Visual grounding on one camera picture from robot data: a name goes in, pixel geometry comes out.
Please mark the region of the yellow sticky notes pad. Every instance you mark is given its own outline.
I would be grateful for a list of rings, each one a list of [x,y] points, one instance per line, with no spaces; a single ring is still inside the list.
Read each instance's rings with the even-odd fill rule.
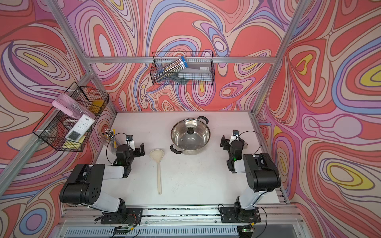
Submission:
[[[66,140],[62,146],[63,150],[70,150],[70,151],[79,150],[81,148],[82,148],[81,143],[70,141],[70,140]]]

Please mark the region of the white calculator device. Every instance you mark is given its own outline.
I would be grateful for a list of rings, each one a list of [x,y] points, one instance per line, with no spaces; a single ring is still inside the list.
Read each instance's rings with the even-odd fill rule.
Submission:
[[[86,132],[94,124],[95,120],[86,114],[83,114],[74,127],[66,135],[66,139],[74,142],[79,142]]]

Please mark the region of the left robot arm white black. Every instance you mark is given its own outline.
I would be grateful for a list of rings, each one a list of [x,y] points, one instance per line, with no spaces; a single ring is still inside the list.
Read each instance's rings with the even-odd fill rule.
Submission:
[[[122,198],[102,191],[102,184],[105,180],[126,179],[132,171],[134,159],[144,155],[144,144],[136,149],[123,144],[117,147],[117,158],[112,165],[76,165],[60,191],[60,202],[102,211],[102,216],[95,222],[100,221],[103,225],[139,225],[142,209],[127,208]]]

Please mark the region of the clear pen holder cup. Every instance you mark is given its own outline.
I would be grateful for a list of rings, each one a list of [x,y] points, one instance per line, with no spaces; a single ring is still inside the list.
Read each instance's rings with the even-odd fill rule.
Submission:
[[[117,142],[116,142],[116,133],[115,133],[115,130],[114,129],[104,129],[104,131],[102,132],[102,135],[105,136],[107,139],[106,139],[106,149],[113,153],[113,154],[116,154],[116,150],[117,150]]]

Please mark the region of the pink box in basket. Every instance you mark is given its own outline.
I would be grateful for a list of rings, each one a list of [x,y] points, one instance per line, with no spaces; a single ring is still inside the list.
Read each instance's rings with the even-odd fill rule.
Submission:
[[[68,115],[69,117],[76,117],[76,101],[65,93],[60,94],[53,102],[52,105]]]

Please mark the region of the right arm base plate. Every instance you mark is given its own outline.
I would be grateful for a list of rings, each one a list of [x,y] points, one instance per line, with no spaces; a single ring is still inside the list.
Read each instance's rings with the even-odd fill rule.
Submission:
[[[258,208],[253,210],[236,209],[234,207],[219,207],[222,223],[260,223]]]

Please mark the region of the white grey box in basket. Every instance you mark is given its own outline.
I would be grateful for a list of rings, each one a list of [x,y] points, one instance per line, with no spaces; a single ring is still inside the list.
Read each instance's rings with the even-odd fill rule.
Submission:
[[[188,80],[211,81],[212,72],[208,63],[189,63],[188,67],[178,73],[179,78]]]

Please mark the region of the yellow object in basket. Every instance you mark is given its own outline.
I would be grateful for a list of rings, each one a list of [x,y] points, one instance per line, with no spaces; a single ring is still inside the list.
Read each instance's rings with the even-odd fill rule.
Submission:
[[[103,107],[104,102],[105,102],[104,100],[94,100],[89,107],[89,111],[95,115],[99,114],[99,112],[101,111]]]

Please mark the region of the cream plastic ladle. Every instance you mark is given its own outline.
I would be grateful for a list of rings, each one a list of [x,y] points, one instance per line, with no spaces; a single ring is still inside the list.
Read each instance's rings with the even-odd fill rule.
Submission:
[[[158,194],[162,194],[162,185],[161,185],[161,161],[164,157],[164,151],[161,149],[154,149],[150,151],[150,158],[154,160],[157,164],[157,191]]]

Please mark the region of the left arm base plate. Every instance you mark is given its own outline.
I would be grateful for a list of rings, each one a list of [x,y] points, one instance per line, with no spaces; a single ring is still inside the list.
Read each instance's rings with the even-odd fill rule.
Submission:
[[[142,219],[142,208],[126,208],[116,213],[104,213],[100,218],[103,225],[132,224],[137,225]]]

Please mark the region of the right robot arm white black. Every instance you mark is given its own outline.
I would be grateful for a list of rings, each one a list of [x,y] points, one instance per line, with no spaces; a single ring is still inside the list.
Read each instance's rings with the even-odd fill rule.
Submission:
[[[227,167],[234,174],[245,174],[248,186],[232,207],[219,208],[222,223],[258,223],[259,201],[281,186],[279,171],[268,153],[243,154],[245,142],[238,136],[221,139],[228,152]]]

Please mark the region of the tube of pencils blue cap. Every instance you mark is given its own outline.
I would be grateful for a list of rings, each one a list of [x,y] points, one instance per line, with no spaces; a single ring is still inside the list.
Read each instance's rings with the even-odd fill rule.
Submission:
[[[155,82],[169,80],[175,73],[179,73],[181,70],[188,67],[184,56],[173,60],[165,60],[165,63],[155,63],[156,70],[153,73]]]

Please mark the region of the aluminium rail front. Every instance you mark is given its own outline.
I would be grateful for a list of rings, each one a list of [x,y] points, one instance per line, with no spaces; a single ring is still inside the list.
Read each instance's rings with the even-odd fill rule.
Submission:
[[[259,208],[261,225],[305,224],[295,205],[264,204]],[[97,225],[95,219],[102,212],[90,208],[69,207],[59,219],[59,225]],[[209,206],[144,206],[143,226],[220,225],[221,216],[216,205]]]

